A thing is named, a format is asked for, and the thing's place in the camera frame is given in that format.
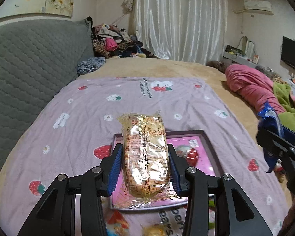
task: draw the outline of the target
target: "silver curtain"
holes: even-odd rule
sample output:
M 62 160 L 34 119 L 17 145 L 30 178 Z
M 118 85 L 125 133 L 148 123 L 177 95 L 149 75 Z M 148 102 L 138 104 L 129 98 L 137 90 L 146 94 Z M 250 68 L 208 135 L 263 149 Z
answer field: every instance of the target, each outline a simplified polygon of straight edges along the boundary
M 219 60 L 227 0 L 135 0 L 133 30 L 143 47 L 163 59 Z

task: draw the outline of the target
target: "bed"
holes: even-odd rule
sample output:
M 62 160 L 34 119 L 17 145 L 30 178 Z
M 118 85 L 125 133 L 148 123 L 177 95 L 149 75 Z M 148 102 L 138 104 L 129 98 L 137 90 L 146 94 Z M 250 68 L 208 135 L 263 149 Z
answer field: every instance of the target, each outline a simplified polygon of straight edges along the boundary
M 162 84 L 164 89 L 154 88 Z M 225 75 L 214 68 L 147 58 L 108 59 L 97 71 L 62 88 L 48 103 L 1 169 L 2 229 L 8 236 L 17 235 L 44 189 L 58 174 L 75 176 L 98 165 L 101 159 L 95 150 L 109 146 L 112 135 L 120 132 L 118 115 L 153 114 L 156 110 L 161 110 L 169 131 L 205 130 L 222 171 L 234 176 L 277 234 L 288 201 L 274 173 L 264 172 L 267 164 L 255 143 L 258 118 L 253 109 L 229 91 Z M 250 170 L 249 164 L 256 161 L 258 170 Z M 106 217 L 111 215 L 109 212 L 105 208 Z M 124 216 L 130 224 L 130 235 L 159 223 L 157 213 Z M 76 235 L 79 233 L 76 212 Z

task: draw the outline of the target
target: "television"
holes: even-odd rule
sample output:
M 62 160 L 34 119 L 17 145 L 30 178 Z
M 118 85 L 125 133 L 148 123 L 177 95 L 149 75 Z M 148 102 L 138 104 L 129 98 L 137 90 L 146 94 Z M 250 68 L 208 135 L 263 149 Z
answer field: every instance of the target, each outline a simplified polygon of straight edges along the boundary
M 295 41 L 283 37 L 281 60 L 295 69 Z

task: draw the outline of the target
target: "white air conditioner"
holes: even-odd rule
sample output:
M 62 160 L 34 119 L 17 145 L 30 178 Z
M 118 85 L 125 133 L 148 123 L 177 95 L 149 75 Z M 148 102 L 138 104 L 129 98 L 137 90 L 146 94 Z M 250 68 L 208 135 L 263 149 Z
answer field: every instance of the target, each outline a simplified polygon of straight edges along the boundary
M 269 1 L 255 1 L 255 0 L 245 0 L 245 9 L 242 11 L 234 11 L 236 14 L 243 12 L 274 15 L 271 8 L 271 3 Z

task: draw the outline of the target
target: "headboard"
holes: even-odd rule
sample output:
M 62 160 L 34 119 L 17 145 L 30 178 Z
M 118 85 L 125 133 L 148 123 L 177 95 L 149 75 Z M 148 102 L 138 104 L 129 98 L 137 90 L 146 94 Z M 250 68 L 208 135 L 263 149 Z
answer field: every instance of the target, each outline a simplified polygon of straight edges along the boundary
M 93 56 L 85 21 L 28 20 L 0 26 L 0 170 L 22 134 L 77 64 Z

